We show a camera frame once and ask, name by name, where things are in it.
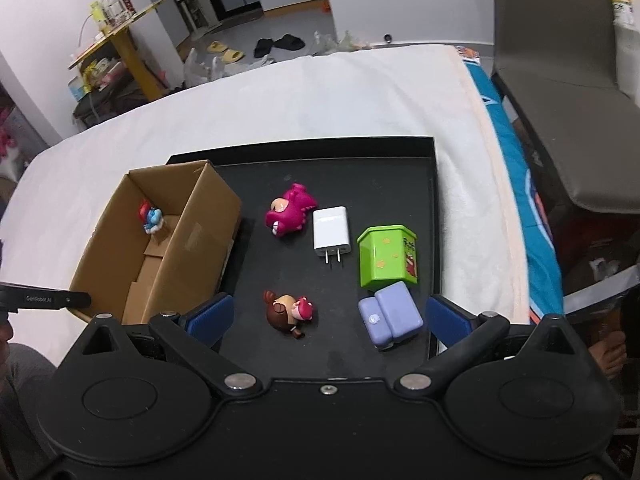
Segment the pink bear figurine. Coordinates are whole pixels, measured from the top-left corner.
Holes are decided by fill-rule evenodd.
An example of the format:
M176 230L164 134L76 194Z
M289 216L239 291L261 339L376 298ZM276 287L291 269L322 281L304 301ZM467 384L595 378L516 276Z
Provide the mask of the pink bear figurine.
M305 185L293 183L280 197L275 198L265 214L265 224L276 237L301 231L308 212L318 207L318 202Z

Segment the white plastic bag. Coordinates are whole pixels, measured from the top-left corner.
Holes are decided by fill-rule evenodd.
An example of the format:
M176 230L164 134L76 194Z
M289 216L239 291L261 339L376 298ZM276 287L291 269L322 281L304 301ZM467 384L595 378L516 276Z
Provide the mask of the white plastic bag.
M183 84L186 88L197 87L221 78L249 72L274 64L276 61L269 55L253 63L226 63L221 56L198 57L198 50L192 48L183 63Z

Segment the grey dining chair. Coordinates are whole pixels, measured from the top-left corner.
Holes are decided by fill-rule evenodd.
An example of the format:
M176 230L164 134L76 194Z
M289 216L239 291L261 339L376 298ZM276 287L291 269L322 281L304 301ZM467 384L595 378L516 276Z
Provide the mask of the grey dining chair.
M611 0L495 0L495 73L576 206L638 214L639 110Z

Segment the yellow slipper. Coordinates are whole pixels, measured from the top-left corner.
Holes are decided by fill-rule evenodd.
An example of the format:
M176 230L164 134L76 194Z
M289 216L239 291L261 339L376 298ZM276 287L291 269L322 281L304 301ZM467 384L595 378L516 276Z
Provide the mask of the yellow slipper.
M220 41L212 41L207 46L207 51L211 54L220 54L222 60L227 64L239 62L245 56L243 51L231 49Z

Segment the black rectangular tray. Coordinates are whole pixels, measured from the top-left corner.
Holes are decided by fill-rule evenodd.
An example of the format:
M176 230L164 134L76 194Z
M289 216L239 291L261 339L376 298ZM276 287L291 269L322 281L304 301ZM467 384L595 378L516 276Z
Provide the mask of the black rectangular tray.
M265 225L271 201L293 183L323 208L345 206L349 235L370 226L402 224L416 233L418 306L440 287L440 226L434 142L427 136L297 140L175 154L175 164L206 160L239 196L241 223L220 289L233 297L235 317L219 352L259 378L395 378L434 350L427 332L387 351L374 348L358 311L366 291L359 258L338 263L314 253L312 229L273 236ZM305 336L272 328L265 290L306 296L314 318Z

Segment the white USB charger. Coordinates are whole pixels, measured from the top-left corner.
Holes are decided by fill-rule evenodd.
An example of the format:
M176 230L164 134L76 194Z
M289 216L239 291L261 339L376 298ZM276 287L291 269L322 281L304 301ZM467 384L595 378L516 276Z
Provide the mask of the white USB charger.
M314 242L314 253L322 257L325 263L329 263L332 256L338 263L342 262L342 257L352 250L345 206L314 211L312 214L312 241Z

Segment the white plastic bottle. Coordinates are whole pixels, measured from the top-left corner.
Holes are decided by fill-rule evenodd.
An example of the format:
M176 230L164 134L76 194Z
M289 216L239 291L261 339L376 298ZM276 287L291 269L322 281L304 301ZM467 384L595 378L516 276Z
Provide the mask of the white plastic bottle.
M632 0L611 0L614 15L614 25L632 29L636 27Z

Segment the black slipper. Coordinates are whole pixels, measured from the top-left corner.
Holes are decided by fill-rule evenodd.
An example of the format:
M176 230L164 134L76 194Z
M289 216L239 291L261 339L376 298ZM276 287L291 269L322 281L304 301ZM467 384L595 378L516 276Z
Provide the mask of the black slipper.
M281 38L273 41L273 47L280 50L295 52L302 50L306 47L306 44L302 38L291 34L285 34Z
M273 40L271 38L260 38L254 47L254 58L263 58L267 56L273 48Z

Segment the black slipper right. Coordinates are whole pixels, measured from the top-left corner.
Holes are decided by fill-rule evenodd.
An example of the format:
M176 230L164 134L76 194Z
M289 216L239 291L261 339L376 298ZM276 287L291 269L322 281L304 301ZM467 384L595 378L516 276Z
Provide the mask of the black slipper right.
M273 41L273 47L280 50L295 52L302 50L306 47L306 44L302 38L291 34L285 34L281 38Z

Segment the green toy box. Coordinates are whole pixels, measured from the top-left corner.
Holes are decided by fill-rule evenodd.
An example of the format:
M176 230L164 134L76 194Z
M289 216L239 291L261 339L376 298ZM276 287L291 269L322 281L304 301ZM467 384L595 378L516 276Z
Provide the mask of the green toy box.
M359 283L367 290L379 290L396 282L418 282L415 232L402 224L370 226L357 238Z

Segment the yellow wooden side table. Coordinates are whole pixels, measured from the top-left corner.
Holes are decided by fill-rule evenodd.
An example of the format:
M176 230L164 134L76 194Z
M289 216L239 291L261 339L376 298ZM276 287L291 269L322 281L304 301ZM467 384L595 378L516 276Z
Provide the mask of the yellow wooden side table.
M157 2L151 3L141 11L132 14L132 17L127 18L122 24L110 29L108 32L104 32L99 40L90 44L81 54L75 55L70 61L70 64L68 64L67 69L74 70L75 68L79 68L90 56L96 54L96 52L107 44L110 44L117 52L122 64L124 64L132 78L134 78L145 99L148 102L153 102L162 98L168 91L168 84L166 84L160 76L152 72L149 66L143 61L143 58L131 39L129 29L133 24L136 24L148 14L155 12L165 1L166 0L158 0Z

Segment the lavender toy block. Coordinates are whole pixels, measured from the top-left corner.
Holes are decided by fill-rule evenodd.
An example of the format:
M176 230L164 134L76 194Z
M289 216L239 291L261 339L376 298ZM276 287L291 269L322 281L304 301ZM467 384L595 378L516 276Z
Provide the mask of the lavender toy block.
M416 336L423 327L423 318L404 282L388 285L372 297L361 299L358 311L370 341L378 350Z

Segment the black slipper left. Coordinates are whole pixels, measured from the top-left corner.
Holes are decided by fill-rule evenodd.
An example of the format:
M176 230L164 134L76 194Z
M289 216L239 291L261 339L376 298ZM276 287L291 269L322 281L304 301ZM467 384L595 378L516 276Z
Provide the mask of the black slipper left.
M267 56L273 48L273 40L271 38L260 38L254 47L254 58L263 58Z

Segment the blue patterned bed sheet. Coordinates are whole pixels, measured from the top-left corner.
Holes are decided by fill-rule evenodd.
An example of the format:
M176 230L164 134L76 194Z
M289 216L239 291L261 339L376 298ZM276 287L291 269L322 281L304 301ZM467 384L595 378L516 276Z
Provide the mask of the blue patterned bed sheet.
M529 322L537 324L546 314L563 312L561 270L544 205L521 141L502 106L502 97L480 64L480 55L462 46L457 47L457 52L480 92L506 163L526 253Z

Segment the brown-haired girl figurine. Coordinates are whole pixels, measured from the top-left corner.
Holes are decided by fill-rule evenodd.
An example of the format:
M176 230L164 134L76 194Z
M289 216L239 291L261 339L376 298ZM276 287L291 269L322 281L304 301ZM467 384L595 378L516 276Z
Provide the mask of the brown-haired girl figurine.
M262 300L266 305L267 322L272 328L291 334L295 339L305 336L303 327L314 318L314 304L306 296L278 296L272 290L265 290Z

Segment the brown cardboard box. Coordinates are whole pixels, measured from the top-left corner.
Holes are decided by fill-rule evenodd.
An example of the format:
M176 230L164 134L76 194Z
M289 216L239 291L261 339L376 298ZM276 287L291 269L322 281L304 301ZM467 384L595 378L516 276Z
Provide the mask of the brown cardboard box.
M163 211L165 227L155 235L138 217L142 200ZM70 283L91 296L91 306L73 314L89 321L108 312L122 324L144 324L199 306L218 287L240 218L239 196L206 160L129 171Z

